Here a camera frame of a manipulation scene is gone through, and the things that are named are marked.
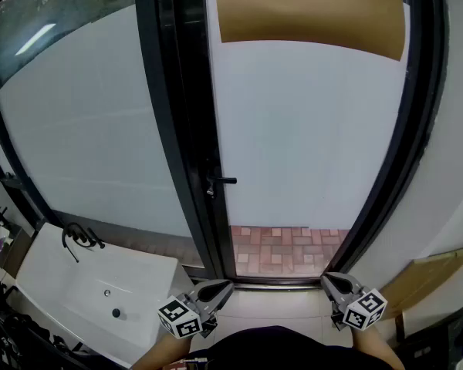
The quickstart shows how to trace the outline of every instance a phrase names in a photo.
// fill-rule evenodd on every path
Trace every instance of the glass door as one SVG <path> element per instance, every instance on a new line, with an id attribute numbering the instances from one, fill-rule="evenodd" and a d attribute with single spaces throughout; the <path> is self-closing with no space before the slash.
<path id="1" fill-rule="evenodd" d="M 138 23 L 136 5 L 0 0 L 6 173 L 47 221 L 78 222 L 106 242 L 176 257 L 212 277 L 181 156 L 163 127 L 166 90 L 154 88 L 161 67 L 143 59 L 144 48 L 161 53 L 140 44 L 140 28 L 156 28 L 157 18 Z"/>
<path id="2" fill-rule="evenodd" d="M 239 278 L 317 278 L 387 154 L 407 72 L 410 9 L 395 0 L 403 27 L 399 53 L 388 56 L 289 35 L 280 6 L 298 8 L 290 0 L 256 0 L 263 11 L 238 9 L 239 1 L 206 0 L 220 154 L 214 175 L 237 179 L 218 182 L 224 189 L 212 200 L 218 224 L 228 225 L 218 227 L 224 262 Z M 255 24 L 245 34 L 248 21 Z"/>

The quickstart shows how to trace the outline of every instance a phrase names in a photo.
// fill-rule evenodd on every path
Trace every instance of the cardboard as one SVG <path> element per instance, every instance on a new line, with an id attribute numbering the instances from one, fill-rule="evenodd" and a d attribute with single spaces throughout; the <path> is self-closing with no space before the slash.
<path id="1" fill-rule="evenodd" d="M 217 0 L 222 42 L 290 40 L 400 60 L 403 0 Z"/>
<path id="2" fill-rule="evenodd" d="M 380 290 L 388 301 L 384 319 L 413 307 L 440 287 L 463 265 L 463 248 L 414 259 L 395 279 Z"/>

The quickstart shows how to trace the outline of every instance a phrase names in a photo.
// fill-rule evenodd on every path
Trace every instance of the glass pane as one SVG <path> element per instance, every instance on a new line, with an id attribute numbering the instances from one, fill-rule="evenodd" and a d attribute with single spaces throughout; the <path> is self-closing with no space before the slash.
<path id="1" fill-rule="evenodd" d="M 406 29 L 403 54 L 390 59 L 311 42 L 332 42 L 330 27 L 354 40 L 343 25 L 356 17 L 343 11 L 348 0 L 332 5 L 331 16 L 318 16 L 309 0 L 248 0 L 236 11 L 230 1 L 207 0 L 207 13 L 221 169 L 238 179 L 225 185 L 237 275 L 320 276 L 362 210 L 393 135 L 410 8 L 392 0 Z M 236 25 L 247 15 L 256 29 Z M 366 20 L 359 23 L 373 24 Z"/>
<path id="2" fill-rule="evenodd" d="M 0 108 L 62 219 L 202 267 L 154 118 L 134 0 L 2 0 Z"/>

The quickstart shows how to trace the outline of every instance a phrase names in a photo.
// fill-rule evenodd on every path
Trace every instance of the black door frame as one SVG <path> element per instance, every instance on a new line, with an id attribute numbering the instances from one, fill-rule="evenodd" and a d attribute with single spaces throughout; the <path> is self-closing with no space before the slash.
<path id="1" fill-rule="evenodd" d="M 445 0 L 405 1 L 411 6 L 411 40 L 394 133 L 370 195 L 328 271 L 348 271 L 390 218 L 427 146 L 440 102 L 448 47 Z M 206 194 L 207 175 L 221 176 L 221 160 L 205 0 L 136 0 L 136 10 L 158 130 L 182 209 L 207 271 L 197 269 L 196 276 L 231 278 L 244 284 L 318 285 L 317 277 L 236 275 L 224 188 L 216 185 L 214 199 Z M 62 226 L 20 163 L 1 112 L 0 144 L 18 178 L 20 189 L 16 190 L 29 195 L 46 221 Z M 22 193 L 13 194 L 21 212 L 31 219 L 33 215 L 41 219 L 25 197 L 21 200 Z"/>
<path id="2" fill-rule="evenodd" d="M 205 0 L 171 1 L 166 12 L 160 12 L 159 37 L 162 44 L 167 46 L 163 52 L 167 59 L 165 65 L 173 61 L 178 71 L 173 78 L 167 75 L 167 80 L 172 82 L 177 79 L 186 102 L 184 106 L 183 99 L 177 101 L 178 105 L 172 110 L 176 120 L 188 123 L 186 136 L 194 146 L 185 152 L 192 153 L 192 158 L 197 161 L 197 170 L 189 170 L 189 173 L 199 178 L 191 182 L 191 190 L 194 198 L 206 205 L 201 208 L 201 220 L 203 225 L 209 225 L 207 228 L 214 232 L 217 243 L 211 250 L 218 249 L 215 256 L 221 259 L 224 276 L 242 284 L 318 286 L 317 277 L 295 279 L 237 276 L 223 185 L 218 184 L 215 188 L 215 198 L 205 193 L 207 174 L 221 177 Z M 327 271 L 347 272 L 351 269 L 384 227 L 413 178 L 438 111 L 448 58 L 446 2 L 404 1 L 411 7 L 411 39 L 397 122 L 370 194 L 345 241 L 326 268 Z M 160 0 L 161 5 L 166 3 L 167 0 Z M 171 17 L 171 26 L 166 22 L 168 16 Z M 190 22 L 198 30 L 189 32 Z M 168 27 L 172 28 L 171 45 L 164 37 Z M 200 55 L 197 61 L 189 57 L 196 50 Z"/>

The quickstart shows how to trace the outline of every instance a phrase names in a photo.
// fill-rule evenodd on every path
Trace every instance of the white wall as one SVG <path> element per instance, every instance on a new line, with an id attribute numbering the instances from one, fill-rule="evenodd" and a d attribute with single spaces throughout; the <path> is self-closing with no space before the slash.
<path id="1" fill-rule="evenodd" d="M 350 272 L 369 286 L 382 287 L 413 258 L 463 246 L 463 0 L 448 6 L 448 74 L 431 139 L 397 209 Z M 463 268 L 408 319 L 461 306 Z"/>
<path id="2" fill-rule="evenodd" d="M 400 106 L 400 62 L 312 42 L 221 43 L 207 0 L 223 174 L 235 225 L 351 228 Z M 406 44 L 409 40 L 408 9 Z"/>
<path id="3" fill-rule="evenodd" d="M 191 236 L 154 118 L 135 6 L 39 54 L 0 89 L 0 105 L 51 208 Z"/>
<path id="4" fill-rule="evenodd" d="M 421 256 L 463 247 L 463 201 L 441 232 L 429 243 Z M 463 306 L 463 266 L 439 289 L 404 313 L 408 334 L 432 325 L 446 314 Z"/>

